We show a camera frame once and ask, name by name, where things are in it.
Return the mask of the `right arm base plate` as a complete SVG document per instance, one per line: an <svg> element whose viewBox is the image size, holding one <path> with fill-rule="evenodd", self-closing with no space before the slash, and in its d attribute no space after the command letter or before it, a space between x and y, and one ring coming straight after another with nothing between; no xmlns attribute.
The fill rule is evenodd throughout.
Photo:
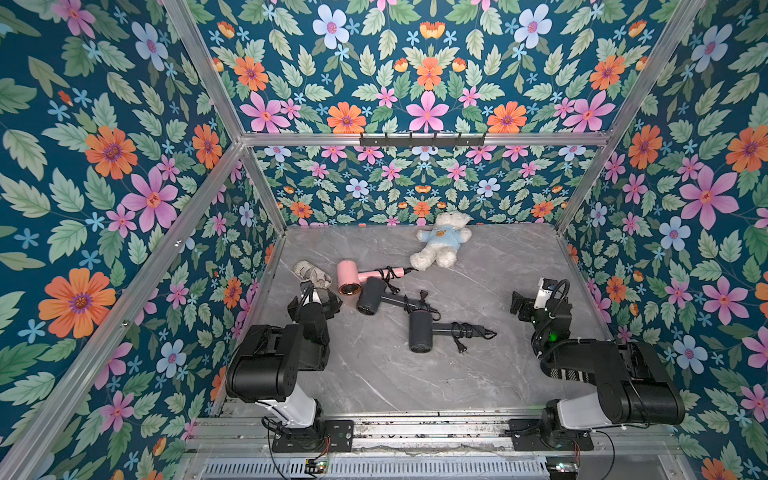
<svg viewBox="0 0 768 480"><path fill-rule="evenodd" d="M567 430L541 419L511 419L504 434L516 451L593 451L588 431Z"/></svg>

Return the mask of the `dark grey round hair dryer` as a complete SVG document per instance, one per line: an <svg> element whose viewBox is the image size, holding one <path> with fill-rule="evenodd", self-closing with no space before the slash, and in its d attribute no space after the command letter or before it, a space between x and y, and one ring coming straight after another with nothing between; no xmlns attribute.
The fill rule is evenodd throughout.
<svg viewBox="0 0 768 480"><path fill-rule="evenodd" d="M382 303L394 305L408 313L421 308L419 301L388 291L389 285L381 278L370 277L362 286L356 308L364 315L375 315Z"/></svg>

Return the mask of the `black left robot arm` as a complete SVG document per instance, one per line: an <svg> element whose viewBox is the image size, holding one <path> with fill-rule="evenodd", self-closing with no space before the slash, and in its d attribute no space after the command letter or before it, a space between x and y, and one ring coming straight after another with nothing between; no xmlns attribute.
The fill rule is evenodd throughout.
<svg viewBox="0 0 768 480"><path fill-rule="evenodd" d="M286 430L322 428L320 403L298 385L298 374L321 372L330 356L328 320L342 302L326 288L306 281L287 306L285 326L253 325L236 348L227 370L228 396L266 408Z"/></svg>

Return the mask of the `black hook rail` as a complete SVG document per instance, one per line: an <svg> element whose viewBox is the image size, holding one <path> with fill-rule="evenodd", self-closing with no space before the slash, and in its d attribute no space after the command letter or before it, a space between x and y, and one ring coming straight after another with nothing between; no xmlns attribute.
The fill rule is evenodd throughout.
<svg viewBox="0 0 768 480"><path fill-rule="evenodd" d="M453 149L458 147L483 146L486 141L485 134L448 134L448 133L397 133L397 134L361 134L358 137L358 145L361 147L437 147Z"/></svg>

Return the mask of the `aluminium front rail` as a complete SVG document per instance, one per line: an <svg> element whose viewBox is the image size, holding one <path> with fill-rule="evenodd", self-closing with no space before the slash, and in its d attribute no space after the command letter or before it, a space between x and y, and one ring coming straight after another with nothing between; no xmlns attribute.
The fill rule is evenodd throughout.
<svg viewBox="0 0 768 480"><path fill-rule="evenodd" d="M390 412L336 415L335 420L355 423L352 451L480 451L487 453L550 452L566 455L572 451L516 451L504 434L511 419L538 420L541 413L531 409ZM681 447L667 426L599 427L588 430L593 451L586 455L680 454Z"/></svg>

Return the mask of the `pink hair dryer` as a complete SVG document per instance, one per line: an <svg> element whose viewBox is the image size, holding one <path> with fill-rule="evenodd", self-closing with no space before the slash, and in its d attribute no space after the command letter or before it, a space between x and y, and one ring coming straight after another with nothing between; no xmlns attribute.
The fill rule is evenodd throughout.
<svg viewBox="0 0 768 480"><path fill-rule="evenodd" d="M338 291L341 295L353 296L362 289L362 285L370 277L381 278L385 282L388 282L392 279L402 278L411 271L411 267L391 266L370 271L361 271L358 269L358 265L355 261L345 259L340 261L336 267Z"/></svg>

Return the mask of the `white teddy bear blue shirt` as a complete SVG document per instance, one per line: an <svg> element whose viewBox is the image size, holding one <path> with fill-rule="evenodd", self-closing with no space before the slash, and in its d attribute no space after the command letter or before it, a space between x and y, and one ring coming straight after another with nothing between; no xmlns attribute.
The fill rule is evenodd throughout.
<svg viewBox="0 0 768 480"><path fill-rule="evenodd" d="M472 237L467 227L471 220L469 214L458 211L439 214L430 229L417 232L417 238L424 246L410 256L411 267L418 271L433 265L445 269L453 267L461 246Z"/></svg>

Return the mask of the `black boxy hair dryer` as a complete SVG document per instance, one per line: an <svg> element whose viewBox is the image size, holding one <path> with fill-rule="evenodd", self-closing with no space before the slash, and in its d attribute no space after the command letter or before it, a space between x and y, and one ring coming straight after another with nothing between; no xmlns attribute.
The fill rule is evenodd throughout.
<svg viewBox="0 0 768 480"><path fill-rule="evenodd" d="M435 336L450 337L460 354L467 351L463 339L482 338L491 340L497 336L493 330L481 325L469 323L440 323L433 320L432 314L425 310L416 310L409 314L409 349L414 353L428 353L433 349Z"/></svg>

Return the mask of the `striped black white sock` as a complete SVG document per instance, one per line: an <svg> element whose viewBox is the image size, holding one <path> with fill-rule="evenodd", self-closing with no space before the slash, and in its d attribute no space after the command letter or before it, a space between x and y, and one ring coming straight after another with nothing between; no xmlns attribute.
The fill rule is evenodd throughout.
<svg viewBox="0 0 768 480"><path fill-rule="evenodd" d="M587 371L559 367L547 363L541 364L541 370L546 376L556 380L574 381L586 384L594 383L594 375Z"/></svg>

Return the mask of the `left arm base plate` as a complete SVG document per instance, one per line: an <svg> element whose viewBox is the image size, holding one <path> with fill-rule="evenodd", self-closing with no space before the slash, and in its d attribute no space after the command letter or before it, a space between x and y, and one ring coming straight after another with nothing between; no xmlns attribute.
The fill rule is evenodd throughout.
<svg viewBox="0 0 768 480"><path fill-rule="evenodd" d="M352 420L320 420L306 428L281 427L271 447L277 453L349 453L354 427Z"/></svg>

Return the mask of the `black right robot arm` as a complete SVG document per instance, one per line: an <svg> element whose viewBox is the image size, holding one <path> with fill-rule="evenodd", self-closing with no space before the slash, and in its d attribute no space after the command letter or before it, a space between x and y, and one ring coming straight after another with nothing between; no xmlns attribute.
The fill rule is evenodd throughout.
<svg viewBox="0 0 768 480"><path fill-rule="evenodd" d="M571 336L570 281L542 278L534 297L515 291L510 313L533 326L530 345L549 378L586 383L595 391L547 403L541 436L558 437L594 428L679 425L685 417L680 390L645 343Z"/></svg>

